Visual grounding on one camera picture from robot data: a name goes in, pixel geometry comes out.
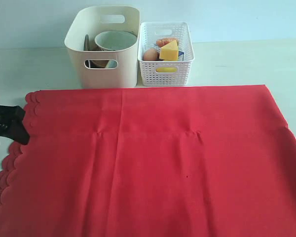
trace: egg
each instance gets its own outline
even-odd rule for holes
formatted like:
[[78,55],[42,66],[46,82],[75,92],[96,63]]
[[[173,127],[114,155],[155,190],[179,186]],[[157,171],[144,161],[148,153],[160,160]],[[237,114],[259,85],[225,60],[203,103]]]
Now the egg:
[[159,58],[159,53],[154,48],[148,49],[143,55],[144,61],[157,61],[158,58]]

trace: yellow cheese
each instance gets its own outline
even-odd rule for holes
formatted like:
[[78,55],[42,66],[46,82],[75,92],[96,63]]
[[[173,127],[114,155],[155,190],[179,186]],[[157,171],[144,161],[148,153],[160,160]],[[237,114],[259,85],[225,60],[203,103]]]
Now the yellow cheese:
[[166,61],[177,61],[179,56],[179,48],[177,41],[171,41],[160,49],[160,59]]
[[175,73],[177,68],[157,68],[156,72],[158,73]]

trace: white wall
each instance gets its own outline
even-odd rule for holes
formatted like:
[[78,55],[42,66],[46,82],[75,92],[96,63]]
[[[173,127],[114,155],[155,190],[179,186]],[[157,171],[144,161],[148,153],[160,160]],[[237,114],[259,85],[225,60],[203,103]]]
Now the white wall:
[[186,21],[192,40],[296,38],[296,0],[0,0],[0,48],[64,46],[77,12],[137,7],[143,21]]

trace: white wicker basket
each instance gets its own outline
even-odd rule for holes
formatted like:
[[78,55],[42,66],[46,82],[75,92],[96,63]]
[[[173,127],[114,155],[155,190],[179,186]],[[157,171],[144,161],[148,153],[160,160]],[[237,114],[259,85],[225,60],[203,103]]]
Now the white wicker basket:
[[[151,47],[156,47],[156,40],[176,37],[179,50],[184,52],[183,61],[143,61],[143,54]],[[144,22],[140,27],[138,60],[140,62],[143,84],[146,86],[182,86],[186,85],[188,74],[194,60],[194,52],[185,22]],[[157,68],[175,67],[174,73],[158,73]]]

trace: plastic basket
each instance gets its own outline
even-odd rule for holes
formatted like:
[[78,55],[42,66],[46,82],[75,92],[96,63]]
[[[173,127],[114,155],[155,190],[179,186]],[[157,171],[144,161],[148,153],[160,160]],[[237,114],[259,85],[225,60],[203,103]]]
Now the plastic basket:
[[[115,16],[123,16],[125,21],[103,22]],[[103,31],[119,30],[138,36],[140,13],[128,6],[92,6],[81,10],[74,19],[65,38],[70,59],[84,88],[125,88],[137,84],[137,42],[131,47],[118,51],[83,51],[84,37],[89,35],[90,47],[94,48],[94,38]],[[86,60],[115,60],[116,68],[94,69],[85,66]]]
[[[179,50],[184,52],[183,61],[143,61],[143,54],[151,47],[156,47],[156,40],[176,37]],[[140,27],[138,60],[143,84],[146,86],[183,86],[194,60],[194,52],[188,25],[185,22],[144,22]],[[157,68],[176,68],[173,73],[158,73]]]

